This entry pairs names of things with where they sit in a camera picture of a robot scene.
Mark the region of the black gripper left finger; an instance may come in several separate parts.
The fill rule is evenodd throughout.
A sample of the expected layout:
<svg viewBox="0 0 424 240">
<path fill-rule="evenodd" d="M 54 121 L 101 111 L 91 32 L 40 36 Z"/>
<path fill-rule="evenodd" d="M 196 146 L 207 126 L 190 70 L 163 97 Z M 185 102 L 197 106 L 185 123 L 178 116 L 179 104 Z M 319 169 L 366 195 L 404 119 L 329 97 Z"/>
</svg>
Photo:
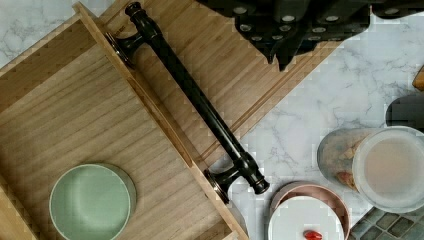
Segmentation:
<svg viewBox="0 0 424 240">
<path fill-rule="evenodd" d="M 343 41 L 366 30 L 365 0 L 197 0 L 235 20 L 235 28 L 280 70 L 324 41 Z"/>
</svg>

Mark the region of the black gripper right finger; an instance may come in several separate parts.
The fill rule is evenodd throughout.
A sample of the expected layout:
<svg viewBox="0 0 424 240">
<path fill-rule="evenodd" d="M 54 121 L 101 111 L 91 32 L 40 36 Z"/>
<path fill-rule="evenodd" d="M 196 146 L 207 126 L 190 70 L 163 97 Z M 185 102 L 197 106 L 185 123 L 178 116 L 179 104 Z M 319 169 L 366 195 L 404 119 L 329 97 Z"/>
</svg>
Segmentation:
<svg viewBox="0 0 424 240">
<path fill-rule="evenodd" d="M 424 0 L 380 0 L 372 4 L 372 12 L 382 19 L 397 19 L 424 11 Z"/>
</svg>

